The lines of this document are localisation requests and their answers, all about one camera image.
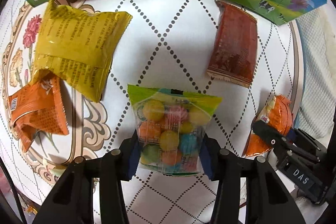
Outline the white textured blanket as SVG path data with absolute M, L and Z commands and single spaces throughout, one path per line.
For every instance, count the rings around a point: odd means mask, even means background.
M 335 111 L 335 30 L 323 8 L 297 19 L 304 61 L 304 88 L 295 125 L 326 144 Z

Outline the yellow snack packet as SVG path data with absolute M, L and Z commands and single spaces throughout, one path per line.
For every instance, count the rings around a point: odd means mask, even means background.
M 31 83 L 52 72 L 99 102 L 114 51 L 131 19 L 125 11 L 92 13 L 50 0 L 39 27 Z

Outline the orange snack packet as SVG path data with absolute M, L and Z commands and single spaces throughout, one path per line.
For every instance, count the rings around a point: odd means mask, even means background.
M 60 78 L 53 73 L 9 96 L 8 103 L 11 124 L 22 142 L 24 153 L 29 150 L 39 131 L 69 134 Z
M 262 121 L 286 136 L 293 123 L 290 104 L 291 101 L 288 98 L 281 94 L 275 95 L 260 111 L 255 121 Z M 244 149 L 245 157 L 261 155 L 271 149 L 272 147 L 251 129 Z

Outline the dark red snack packet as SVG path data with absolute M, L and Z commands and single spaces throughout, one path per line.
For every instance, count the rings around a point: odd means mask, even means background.
M 249 88 L 257 57 L 257 20 L 229 3 L 216 0 L 219 26 L 207 74 Z

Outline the colourful candy ball bag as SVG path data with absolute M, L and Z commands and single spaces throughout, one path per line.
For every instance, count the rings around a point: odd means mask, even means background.
M 222 98 L 131 84 L 127 93 L 142 145 L 140 165 L 168 176 L 197 174 L 206 128 Z

